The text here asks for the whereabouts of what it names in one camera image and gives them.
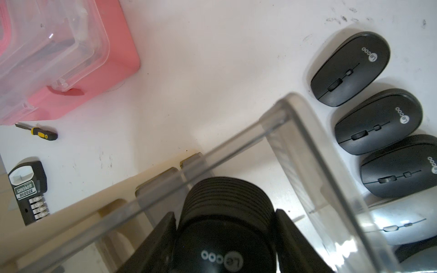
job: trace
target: transparent plastic container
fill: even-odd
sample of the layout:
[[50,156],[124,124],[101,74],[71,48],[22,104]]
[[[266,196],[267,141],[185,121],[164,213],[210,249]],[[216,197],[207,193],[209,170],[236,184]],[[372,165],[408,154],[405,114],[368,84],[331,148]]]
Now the transparent plastic container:
[[0,6],[0,124],[36,110],[28,99],[41,88],[68,91],[108,56],[92,0],[3,0]]
[[296,94],[280,100],[257,123],[181,171],[139,185],[137,192],[140,189],[141,193],[135,201],[106,215],[20,272],[44,272],[56,265],[64,266],[66,272],[72,268],[114,272],[141,242],[135,246],[126,238],[121,240],[124,255],[121,244],[115,248],[120,252],[110,257],[96,258],[91,253],[140,218],[149,218],[148,226],[152,224],[144,238],[168,211],[174,211],[179,218],[188,190],[209,176],[236,177],[263,189],[275,209],[287,212],[335,271],[400,272],[326,132],[308,104]]

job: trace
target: scuff mark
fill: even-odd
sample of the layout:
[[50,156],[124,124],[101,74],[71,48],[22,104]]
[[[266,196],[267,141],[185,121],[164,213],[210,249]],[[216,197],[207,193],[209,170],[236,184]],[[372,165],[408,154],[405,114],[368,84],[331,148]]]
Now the scuff mark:
[[338,20],[337,18],[328,18],[326,21],[327,22],[337,22],[338,24],[341,24],[340,20]]
[[310,35],[307,35],[305,38],[303,38],[303,40],[302,41],[308,41],[308,39],[310,39],[311,38],[311,36],[312,36],[312,34],[310,34]]

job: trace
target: white table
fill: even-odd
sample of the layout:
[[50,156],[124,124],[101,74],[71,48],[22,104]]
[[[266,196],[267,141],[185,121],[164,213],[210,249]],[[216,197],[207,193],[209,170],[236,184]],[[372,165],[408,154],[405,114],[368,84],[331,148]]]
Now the white table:
[[[141,68],[56,121],[54,142],[0,127],[7,171],[42,161],[56,212],[176,155],[206,153],[289,92],[302,94],[335,141],[333,125],[371,95],[398,87],[422,103],[417,132],[437,135],[436,1],[121,0]],[[341,107],[318,102],[309,80],[359,31],[390,44],[384,72]],[[360,158],[336,145],[360,190]]]

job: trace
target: mouse button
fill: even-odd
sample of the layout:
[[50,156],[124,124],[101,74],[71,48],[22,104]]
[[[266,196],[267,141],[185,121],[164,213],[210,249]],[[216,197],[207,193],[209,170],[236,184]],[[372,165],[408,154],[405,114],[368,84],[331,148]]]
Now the mouse button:
[[359,61],[353,58],[345,57],[341,50],[332,55],[311,80],[310,86],[314,96],[319,99],[329,90],[336,89],[343,82],[346,73],[358,63]]
[[382,230],[385,232],[394,232],[397,231],[399,229],[399,227],[397,225],[392,225],[389,227],[384,227]]

